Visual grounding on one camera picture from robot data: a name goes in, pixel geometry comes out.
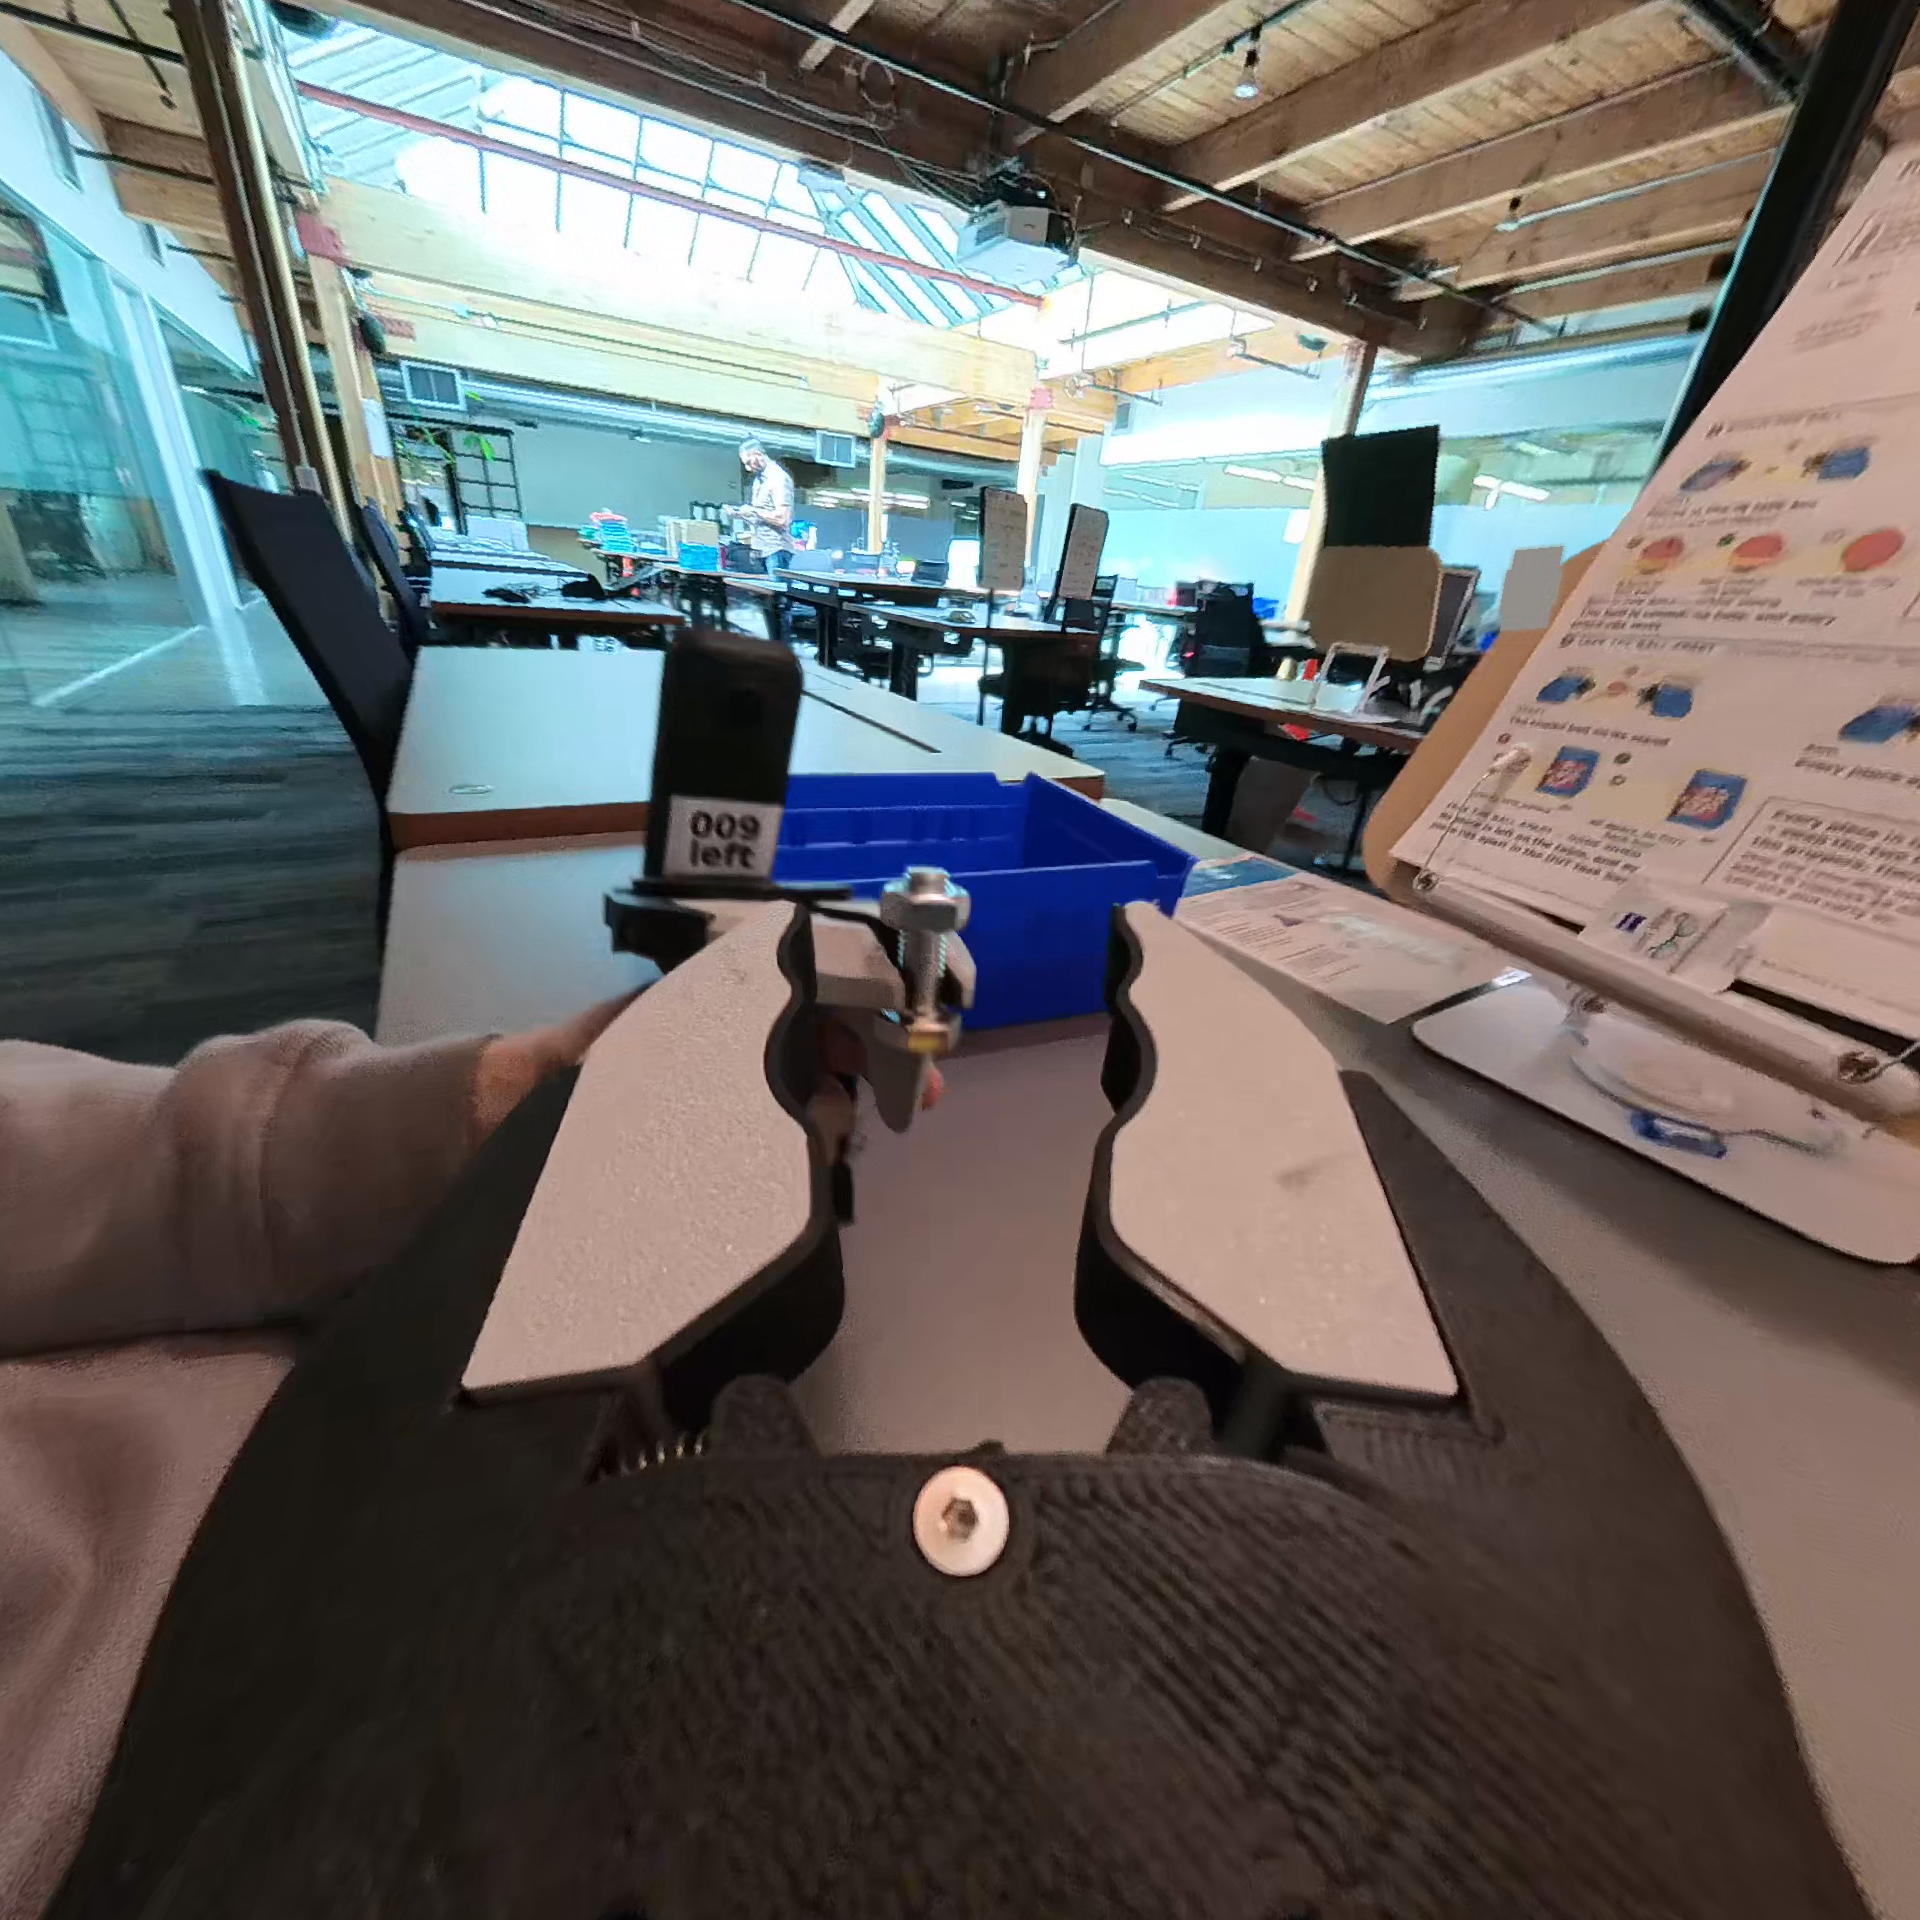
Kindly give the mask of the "black pole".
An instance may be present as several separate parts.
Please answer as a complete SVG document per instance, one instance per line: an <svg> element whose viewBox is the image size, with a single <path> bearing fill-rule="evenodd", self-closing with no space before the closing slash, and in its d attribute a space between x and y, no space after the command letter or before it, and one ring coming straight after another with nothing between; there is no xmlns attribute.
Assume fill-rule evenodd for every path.
<svg viewBox="0 0 1920 1920"><path fill-rule="evenodd" d="M1659 464L1740 369L1816 251L1915 16L1915 3L1837 3L1834 10L1732 269L1674 400Z"/></svg>

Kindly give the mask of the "brown desk with white stand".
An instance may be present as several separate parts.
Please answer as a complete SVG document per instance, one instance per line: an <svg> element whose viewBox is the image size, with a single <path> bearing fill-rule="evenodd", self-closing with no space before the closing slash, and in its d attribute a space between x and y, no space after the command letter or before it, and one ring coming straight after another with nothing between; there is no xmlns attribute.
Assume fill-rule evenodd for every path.
<svg viewBox="0 0 1920 1920"><path fill-rule="evenodd" d="M1323 873L1358 871L1360 835L1374 805L1423 746L1411 714L1372 700L1327 708L1311 700L1317 685L1298 681L1143 677L1139 689L1172 700L1175 733L1211 752L1199 826L1214 840L1227 840L1238 783L1252 761L1348 786L1348 837L1340 855L1314 859Z"/></svg>

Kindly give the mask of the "metal bolt with nut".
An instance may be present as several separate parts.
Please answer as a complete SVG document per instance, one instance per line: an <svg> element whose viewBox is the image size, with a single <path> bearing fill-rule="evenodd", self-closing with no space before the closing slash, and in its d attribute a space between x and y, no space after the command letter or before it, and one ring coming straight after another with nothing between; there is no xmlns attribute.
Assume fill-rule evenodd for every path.
<svg viewBox="0 0 1920 1920"><path fill-rule="evenodd" d="M896 938L903 980L903 1042L920 1058L947 1055L957 1039L960 1016L943 1001L947 948L970 913L970 891L930 865L904 868L880 891L880 924Z"/></svg>

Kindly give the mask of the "black office chair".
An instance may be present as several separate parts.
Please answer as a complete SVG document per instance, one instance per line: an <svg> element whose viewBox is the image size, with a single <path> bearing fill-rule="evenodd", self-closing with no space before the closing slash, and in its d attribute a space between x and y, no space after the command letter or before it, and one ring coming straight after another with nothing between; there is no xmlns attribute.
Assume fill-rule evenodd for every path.
<svg viewBox="0 0 1920 1920"><path fill-rule="evenodd" d="M198 479L228 549L325 692L368 780L378 828L375 924L386 931L395 863L388 789L414 661L323 496L268 491L213 468L202 468Z"/></svg>

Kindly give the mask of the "instruction sheet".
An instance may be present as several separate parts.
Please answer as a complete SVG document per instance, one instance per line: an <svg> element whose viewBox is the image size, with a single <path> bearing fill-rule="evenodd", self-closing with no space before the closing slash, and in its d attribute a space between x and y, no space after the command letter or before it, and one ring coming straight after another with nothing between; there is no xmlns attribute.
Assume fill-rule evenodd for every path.
<svg viewBox="0 0 1920 1920"><path fill-rule="evenodd" d="M1740 973L1915 1035L1918 149L1885 154L1396 857L1592 925L1763 911Z"/></svg>

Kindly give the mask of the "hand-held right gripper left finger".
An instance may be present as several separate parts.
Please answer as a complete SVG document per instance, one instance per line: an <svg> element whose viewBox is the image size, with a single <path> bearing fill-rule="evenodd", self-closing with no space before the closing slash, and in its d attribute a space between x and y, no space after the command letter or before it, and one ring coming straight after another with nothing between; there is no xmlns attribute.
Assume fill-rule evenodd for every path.
<svg viewBox="0 0 1920 1920"><path fill-rule="evenodd" d="M758 904L588 1048L461 1388L653 1373L666 1407L798 1381L846 1308L815 1089L810 913Z"/></svg>

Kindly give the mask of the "black and tan panel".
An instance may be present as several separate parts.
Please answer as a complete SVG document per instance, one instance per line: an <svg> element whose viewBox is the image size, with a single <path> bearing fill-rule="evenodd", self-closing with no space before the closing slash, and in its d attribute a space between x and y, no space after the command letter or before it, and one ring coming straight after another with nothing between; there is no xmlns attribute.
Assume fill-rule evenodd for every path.
<svg viewBox="0 0 1920 1920"><path fill-rule="evenodd" d="M1399 664L1429 655L1443 588L1440 447L1438 423L1323 440L1323 520L1300 612L1319 651L1347 644Z"/></svg>

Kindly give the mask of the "white document stand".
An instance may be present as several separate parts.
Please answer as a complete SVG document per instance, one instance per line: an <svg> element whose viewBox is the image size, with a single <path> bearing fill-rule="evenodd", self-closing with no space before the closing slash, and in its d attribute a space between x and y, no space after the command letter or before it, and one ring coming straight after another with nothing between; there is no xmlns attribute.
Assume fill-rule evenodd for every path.
<svg viewBox="0 0 1920 1920"><path fill-rule="evenodd" d="M1415 1040L1776 1226L1872 1265L1915 1265L1915 1035L1840 1020L1742 979L1701 992L1583 947L1582 929L1396 857L1540 633L1502 637L1362 841L1400 905L1474 933L1527 980Z"/></svg>

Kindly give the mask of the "person's left hand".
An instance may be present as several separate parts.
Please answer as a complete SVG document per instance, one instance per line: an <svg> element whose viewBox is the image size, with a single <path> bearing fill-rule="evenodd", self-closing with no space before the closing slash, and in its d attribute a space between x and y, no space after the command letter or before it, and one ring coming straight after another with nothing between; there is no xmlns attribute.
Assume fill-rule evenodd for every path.
<svg viewBox="0 0 1920 1920"><path fill-rule="evenodd" d="M478 1140L492 1135L544 1080L580 1065L589 1045L638 997L639 991L624 992L595 1003L567 1023L487 1040L471 1080L471 1138ZM863 1042L852 1027L827 1020L820 1028L819 1051L822 1064L819 1098L831 1113L846 1119L855 1108L855 1098L848 1093L846 1081L855 1080L866 1081L871 1089L877 1087L869 1069Z"/></svg>

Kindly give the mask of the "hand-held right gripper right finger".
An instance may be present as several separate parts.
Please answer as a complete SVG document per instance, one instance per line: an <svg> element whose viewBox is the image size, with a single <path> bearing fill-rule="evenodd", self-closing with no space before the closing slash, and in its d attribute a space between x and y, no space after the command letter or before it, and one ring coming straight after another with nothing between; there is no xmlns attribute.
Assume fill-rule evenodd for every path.
<svg viewBox="0 0 1920 1920"><path fill-rule="evenodd" d="M1150 904L1110 915L1075 1323L1125 1386L1444 1408L1456 1364L1356 1113L1277 995Z"/></svg>

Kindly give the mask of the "paper sheet with blue print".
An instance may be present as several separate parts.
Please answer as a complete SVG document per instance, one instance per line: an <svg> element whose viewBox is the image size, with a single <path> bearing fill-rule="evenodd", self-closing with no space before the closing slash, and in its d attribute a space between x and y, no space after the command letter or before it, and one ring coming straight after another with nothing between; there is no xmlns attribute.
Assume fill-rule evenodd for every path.
<svg viewBox="0 0 1920 1920"><path fill-rule="evenodd" d="M1261 855L1195 863L1175 919L1227 956L1380 1025L1530 979L1472 935Z"/></svg>

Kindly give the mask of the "person's left forearm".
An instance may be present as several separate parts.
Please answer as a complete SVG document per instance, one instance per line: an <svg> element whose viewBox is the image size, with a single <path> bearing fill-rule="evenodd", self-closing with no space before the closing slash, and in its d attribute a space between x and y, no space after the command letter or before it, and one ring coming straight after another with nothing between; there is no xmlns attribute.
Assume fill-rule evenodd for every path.
<svg viewBox="0 0 1920 1920"><path fill-rule="evenodd" d="M174 1068L6 1042L4 1355L263 1329L346 1293L455 1192L510 1061L326 1023Z"/></svg>

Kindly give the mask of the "white ceiling projector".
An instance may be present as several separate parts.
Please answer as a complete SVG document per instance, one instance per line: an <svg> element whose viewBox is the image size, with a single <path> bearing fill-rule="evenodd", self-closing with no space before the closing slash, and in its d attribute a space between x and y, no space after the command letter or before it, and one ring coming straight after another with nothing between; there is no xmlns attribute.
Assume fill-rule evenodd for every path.
<svg viewBox="0 0 1920 1920"><path fill-rule="evenodd" d="M1000 170L981 193L954 243L954 268L999 285L1051 283L1076 260L1076 228L1048 184Z"/></svg>

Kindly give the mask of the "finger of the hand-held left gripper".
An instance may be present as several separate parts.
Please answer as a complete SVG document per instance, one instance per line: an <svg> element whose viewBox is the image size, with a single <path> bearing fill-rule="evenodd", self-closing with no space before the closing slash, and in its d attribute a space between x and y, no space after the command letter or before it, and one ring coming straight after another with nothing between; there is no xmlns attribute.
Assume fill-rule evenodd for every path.
<svg viewBox="0 0 1920 1920"><path fill-rule="evenodd" d="M855 1013L904 1023L915 1016L915 971L899 963L899 933L852 907L810 913L815 1000ZM933 1008L941 1020L970 1018L975 1005L975 960L964 933L943 935L941 979Z"/></svg>
<svg viewBox="0 0 1920 1920"><path fill-rule="evenodd" d="M908 1135L943 1098L939 1050L908 1025L866 1025L859 1045L880 1122L896 1136Z"/></svg>

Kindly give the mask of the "small clear packet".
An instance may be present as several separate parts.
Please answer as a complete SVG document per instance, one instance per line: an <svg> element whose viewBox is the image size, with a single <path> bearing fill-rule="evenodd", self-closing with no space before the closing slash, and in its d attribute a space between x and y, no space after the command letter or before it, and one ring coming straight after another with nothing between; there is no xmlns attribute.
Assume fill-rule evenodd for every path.
<svg viewBox="0 0 1920 1920"><path fill-rule="evenodd" d="M1757 959L1768 919L1767 904L1637 879L1607 898L1578 939L1701 992L1727 992Z"/></svg>

